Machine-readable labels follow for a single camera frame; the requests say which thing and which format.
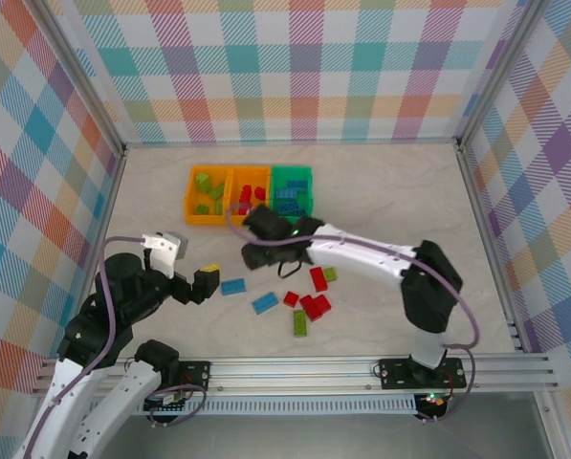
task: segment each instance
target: white floor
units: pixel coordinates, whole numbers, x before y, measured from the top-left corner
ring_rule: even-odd
[[[189,239],[177,270],[192,277],[212,263],[222,280],[244,277],[248,291],[201,305],[167,301],[134,327],[134,340],[121,353],[159,339],[183,357],[351,356],[410,352],[414,328],[404,315],[400,291],[344,269],[329,286],[333,310],[308,325],[307,338],[294,338],[292,310],[279,304],[257,316],[251,302],[288,290],[314,292],[308,268],[287,280],[276,267],[250,272],[240,256],[243,241],[226,227],[188,226],[183,214],[193,164],[305,164],[313,168],[314,216],[353,234],[400,245],[423,239],[438,243],[464,279],[463,296],[480,324],[476,352],[511,352],[513,345],[478,235],[452,146],[449,144],[328,144],[312,146],[203,146],[133,149],[108,235],[174,230]],[[110,252],[140,246],[119,245]],[[449,342],[467,342],[471,326],[455,307]]]

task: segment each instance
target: green block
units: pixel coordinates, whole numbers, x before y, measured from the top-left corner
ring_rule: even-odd
[[[200,172],[196,175],[196,186],[198,186],[201,193],[210,193],[210,176],[206,172]]]
[[[323,268],[323,277],[328,282],[334,282],[336,280],[336,269],[332,266],[329,268]]]
[[[196,208],[196,215],[209,215],[209,206],[199,204]]]
[[[306,313],[304,311],[294,311],[294,336],[306,336]]]
[[[214,188],[210,193],[210,199],[212,199],[213,201],[217,201],[219,198],[221,198],[224,195],[224,188],[226,187],[226,184],[219,184],[219,186],[217,188]]]

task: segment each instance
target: blue brick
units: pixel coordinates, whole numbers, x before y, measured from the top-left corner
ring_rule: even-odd
[[[227,280],[221,283],[221,295],[234,295],[247,292],[245,287],[245,279]]]
[[[273,292],[258,298],[252,303],[256,314],[262,314],[278,304],[278,298]]]
[[[279,204],[276,206],[278,213],[286,213],[286,212],[293,212],[295,210],[299,210],[300,207],[297,205],[296,201],[292,201],[290,203]]]
[[[305,180],[288,180],[287,187],[295,189],[308,189],[308,182]]]
[[[282,188],[276,191],[276,199],[295,199],[297,198],[297,189]]]

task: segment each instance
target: checkered fabric backdrop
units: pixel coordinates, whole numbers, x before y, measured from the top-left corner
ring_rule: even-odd
[[[50,4],[122,136],[144,143],[451,138],[490,60],[483,47],[506,25],[498,13],[521,8],[516,0]]]
[[[0,0],[0,459],[29,427],[20,413],[77,301],[115,163],[22,0]]]
[[[571,0],[555,0],[472,142],[504,269],[571,427]]]

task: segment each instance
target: yellow block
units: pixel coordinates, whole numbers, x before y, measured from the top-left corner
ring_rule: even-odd
[[[203,273],[212,273],[213,271],[219,271],[219,265],[214,264],[214,265],[208,265],[205,266],[202,270]]]

